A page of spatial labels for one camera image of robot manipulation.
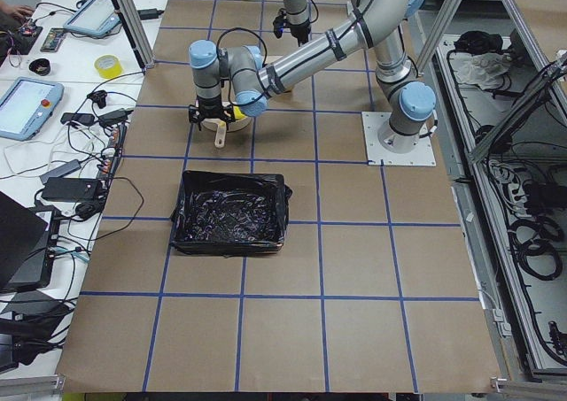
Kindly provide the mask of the person hand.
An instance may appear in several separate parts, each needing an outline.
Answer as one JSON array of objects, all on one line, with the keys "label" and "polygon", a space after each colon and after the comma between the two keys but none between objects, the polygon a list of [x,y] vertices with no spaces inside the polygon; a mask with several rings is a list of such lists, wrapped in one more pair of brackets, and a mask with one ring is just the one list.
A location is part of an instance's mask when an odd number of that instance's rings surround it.
[{"label": "person hand", "polygon": [[35,12],[35,8],[29,5],[8,4],[4,0],[0,0],[0,8],[3,15],[13,18],[18,22],[24,22]]}]

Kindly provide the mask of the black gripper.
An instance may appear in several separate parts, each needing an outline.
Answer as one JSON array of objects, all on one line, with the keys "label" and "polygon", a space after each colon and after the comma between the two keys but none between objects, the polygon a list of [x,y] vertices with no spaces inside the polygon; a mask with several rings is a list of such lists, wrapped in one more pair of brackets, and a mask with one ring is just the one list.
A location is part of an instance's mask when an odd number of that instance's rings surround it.
[{"label": "black gripper", "polygon": [[191,125],[196,125],[198,130],[202,130],[202,123],[209,119],[218,119],[226,124],[235,121],[234,110],[232,106],[224,106],[223,104],[217,105],[194,105],[188,106],[189,122]]},{"label": "black gripper", "polygon": [[281,39],[284,30],[289,29],[291,35],[297,42],[308,42],[310,34],[310,15],[307,14],[304,17],[299,17],[299,22],[292,20],[295,18],[295,14],[290,14],[284,8],[280,8],[272,22],[274,36],[277,39]]}]

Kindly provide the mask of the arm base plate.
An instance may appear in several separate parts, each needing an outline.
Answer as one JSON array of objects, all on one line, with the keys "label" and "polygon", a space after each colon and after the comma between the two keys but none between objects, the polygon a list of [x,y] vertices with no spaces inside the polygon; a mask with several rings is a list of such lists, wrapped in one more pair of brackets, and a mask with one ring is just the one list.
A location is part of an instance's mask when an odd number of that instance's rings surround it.
[{"label": "arm base plate", "polygon": [[422,124],[418,135],[404,136],[390,128],[390,116],[390,112],[361,114],[367,164],[434,167],[436,160],[427,125]]}]

